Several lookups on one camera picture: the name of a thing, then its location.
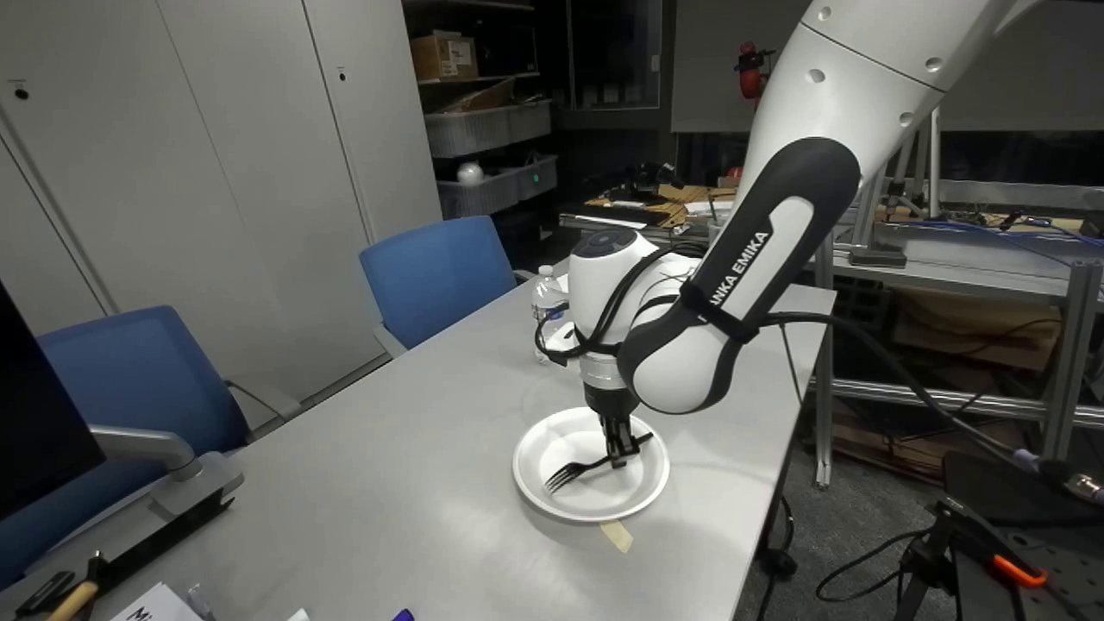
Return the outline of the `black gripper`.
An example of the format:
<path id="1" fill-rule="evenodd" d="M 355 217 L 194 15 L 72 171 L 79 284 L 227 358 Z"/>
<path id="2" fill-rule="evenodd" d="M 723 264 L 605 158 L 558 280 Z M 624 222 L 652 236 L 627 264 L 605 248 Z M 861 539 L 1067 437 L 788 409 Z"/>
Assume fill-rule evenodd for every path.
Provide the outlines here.
<path id="1" fill-rule="evenodd" d="M 583 389 L 586 409 L 599 418 L 607 437 L 607 465 L 621 465 L 636 457 L 632 412 L 637 409 L 632 389 Z"/>

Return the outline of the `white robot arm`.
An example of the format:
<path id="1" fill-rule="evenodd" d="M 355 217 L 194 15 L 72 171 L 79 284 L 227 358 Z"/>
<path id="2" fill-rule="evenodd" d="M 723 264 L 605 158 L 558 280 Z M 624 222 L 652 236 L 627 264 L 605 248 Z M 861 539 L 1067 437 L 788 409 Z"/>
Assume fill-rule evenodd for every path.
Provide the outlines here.
<path id="1" fill-rule="evenodd" d="M 564 264 L 564 357 L 609 463 L 637 409 L 697 415 L 871 172 L 989 43 L 1043 0 L 809 0 L 752 115 L 735 212 L 690 259 L 616 226 Z"/>

